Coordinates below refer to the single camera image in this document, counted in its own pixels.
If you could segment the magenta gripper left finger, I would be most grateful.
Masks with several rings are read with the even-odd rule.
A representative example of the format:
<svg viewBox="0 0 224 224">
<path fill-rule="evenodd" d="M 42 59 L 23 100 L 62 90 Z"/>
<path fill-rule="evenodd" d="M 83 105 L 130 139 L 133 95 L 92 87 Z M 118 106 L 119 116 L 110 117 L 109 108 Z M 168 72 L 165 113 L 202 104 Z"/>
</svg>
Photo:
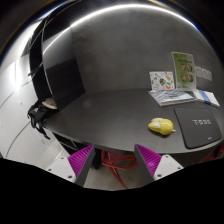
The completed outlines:
<svg viewBox="0 0 224 224">
<path fill-rule="evenodd" d="M 76 185 L 84 185 L 94 157 L 95 147 L 93 145 L 89 145 L 68 157 L 68 161 L 76 175 Z"/>
</svg>

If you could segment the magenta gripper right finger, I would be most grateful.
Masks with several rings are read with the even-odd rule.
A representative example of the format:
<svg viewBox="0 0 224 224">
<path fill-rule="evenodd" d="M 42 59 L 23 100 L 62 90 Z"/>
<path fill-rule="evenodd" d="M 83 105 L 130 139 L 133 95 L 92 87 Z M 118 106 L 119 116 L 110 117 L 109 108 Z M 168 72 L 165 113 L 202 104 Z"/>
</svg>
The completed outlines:
<svg viewBox="0 0 224 224">
<path fill-rule="evenodd" d="M 141 168 L 143 183 L 148 185 L 154 182 L 154 174 L 162 156 L 139 144 L 134 147 L 134 155 Z"/>
</svg>

